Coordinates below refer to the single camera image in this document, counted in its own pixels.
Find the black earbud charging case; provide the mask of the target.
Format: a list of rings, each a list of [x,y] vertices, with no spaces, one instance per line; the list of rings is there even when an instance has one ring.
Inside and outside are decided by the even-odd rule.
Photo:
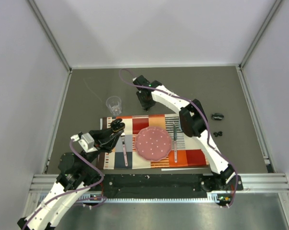
[[[110,127],[114,133],[119,132],[125,129],[125,123],[122,118],[117,118],[110,123]]]

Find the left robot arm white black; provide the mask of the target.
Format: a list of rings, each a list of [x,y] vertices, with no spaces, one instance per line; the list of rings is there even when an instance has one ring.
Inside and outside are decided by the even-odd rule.
[[[92,162],[99,154],[114,149],[124,129],[125,124],[118,120],[111,128],[71,136],[71,151],[61,156],[60,173],[52,188],[32,214],[18,220],[18,226],[23,230],[55,229],[75,202],[104,180],[104,174]]]

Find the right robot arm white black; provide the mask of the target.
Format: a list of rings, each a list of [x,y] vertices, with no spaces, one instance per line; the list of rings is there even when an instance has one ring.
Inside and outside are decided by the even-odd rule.
[[[230,161],[221,154],[214,143],[208,119],[199,100],[189,100],[168,90],[158,81],[149,82],[144,76],[133,79],[138,99],[144,109],[149,109],[156,103],[161,103],[179,115],[182,132],[197,142],[208,159],[214,182],[218,190],[233,187],[237,190],[239,177]]]

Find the clear plastic cup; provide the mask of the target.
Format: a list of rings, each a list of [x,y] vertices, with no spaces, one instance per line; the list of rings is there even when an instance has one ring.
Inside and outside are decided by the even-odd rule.
[[[106,100],[106,106],[114,116],[118,116],[122,113],[122,101],[118,96],[109,97]]]

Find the pink dotted plate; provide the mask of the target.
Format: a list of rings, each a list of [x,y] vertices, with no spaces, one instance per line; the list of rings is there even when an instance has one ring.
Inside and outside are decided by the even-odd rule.
[[[169,155],[172,150],[172,139],[165,129],[149,126],[136,135],[134,146],[140,157],[147,161],[158,162]]]

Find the colourful patchwork placemat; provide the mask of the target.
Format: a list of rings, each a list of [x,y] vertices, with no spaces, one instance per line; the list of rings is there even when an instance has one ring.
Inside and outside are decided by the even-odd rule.
[[[104,170],[207,167],[199,144],[179,128],[176,114],[123,116],[125,140],[111,153],[102,153],[97,167]]]

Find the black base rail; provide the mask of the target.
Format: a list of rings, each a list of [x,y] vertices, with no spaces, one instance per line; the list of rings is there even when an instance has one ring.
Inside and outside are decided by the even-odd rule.
[[[206,198],[208,192],[243,190],[240,176],[227,184],[210,174],[107,174],[102,192],[107,198]]]

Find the aluminium frame profile front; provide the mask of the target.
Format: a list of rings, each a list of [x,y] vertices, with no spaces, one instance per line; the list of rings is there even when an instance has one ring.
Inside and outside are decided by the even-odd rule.
[[[224,190],[213,190],[208,174],[108,174],[79,201],[98,203],[105,196],[108,203],[218,203],[238,194],[288,192],[283,173],[241,174]]]

